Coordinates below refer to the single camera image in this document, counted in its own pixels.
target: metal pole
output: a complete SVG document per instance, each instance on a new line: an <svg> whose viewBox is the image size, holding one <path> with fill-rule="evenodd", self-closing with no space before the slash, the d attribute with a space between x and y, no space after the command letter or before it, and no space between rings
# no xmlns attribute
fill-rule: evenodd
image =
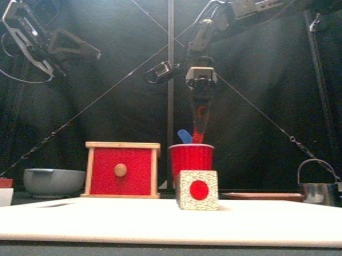
<svg viewBox="0 0 342 256"><path fill-rule="evenodd" d="M168 0L168 62L173 65L173 15L175 15L175 3L173 0ZM168 99L167 99L167 150L173 144L173 79L168 81ZM167 189L173 188L172 170L169 152L167 151Z"/></svg>
<svg viewBox="0 0 342 256"><path fill-rule="evenodd" d="M312 32L309 32L309 30L308 30L311 21L312 21L312 19L311 19L309 11L305 11L304 12L304 22L305 22L305 29L307 29L307 38L308 38L312 63L313 63L313 69L315 69L315 75L316 75L319 96L320 96L320 101L321 101L324 123L325 123L328 144L330 144L330 150L331 150L331 158L332 158L332 161L335 162L335 164L338 165L338 169L339 169L340 168L340 160L339 160L340 155L339 155L339 150L338 150L336 134L335 134L335 129L334 129L334 121L332 121L331 107L330 107L330 101L328 101L328 95L327 95L325 80L324 80L320 56L319 56L319 51L317 51L317 42L316 42L315 34Z"/></svg>

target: white table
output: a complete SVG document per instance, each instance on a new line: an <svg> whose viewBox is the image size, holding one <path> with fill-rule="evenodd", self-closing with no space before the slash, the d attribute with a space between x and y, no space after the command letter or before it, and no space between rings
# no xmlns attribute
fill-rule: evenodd
<svg viewBox="0 0 342 256"><path fill-rule="evenodd" d="M172 199L72 198L0 208L0 240L105 244L342 248L342 209L220 200L219 211Z"/></svg>

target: wooden knob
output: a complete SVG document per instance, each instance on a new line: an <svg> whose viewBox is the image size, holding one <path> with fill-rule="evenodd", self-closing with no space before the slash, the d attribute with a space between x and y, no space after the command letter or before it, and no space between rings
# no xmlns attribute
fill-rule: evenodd
<svg viewBox="0 0 342 256"><path fill-rule="evenodd" d="M126 166L124 164L117 164L113 168L113 173L117 177L122 177L126 174Z"/></svg>

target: gray bowl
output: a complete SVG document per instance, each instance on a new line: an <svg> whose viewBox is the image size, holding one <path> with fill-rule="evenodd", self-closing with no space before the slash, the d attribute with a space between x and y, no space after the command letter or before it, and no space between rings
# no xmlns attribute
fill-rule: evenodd
<svg viewBox="0 0 342 256"><path fill-rule="evenodd" d="M70 197L80 193L85 172L33 168L24 171L24 186L34 198Z"/></svg>

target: speckled block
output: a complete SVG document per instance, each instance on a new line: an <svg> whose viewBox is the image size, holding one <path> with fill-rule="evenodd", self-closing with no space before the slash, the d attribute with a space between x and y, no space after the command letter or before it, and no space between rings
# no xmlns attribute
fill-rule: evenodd
<svg viewBox="0 0 342 256"><path fill-rule="evenodd" d="M176 179L176 200L183 210L217 210L216 171L180 171Z"/></svg>

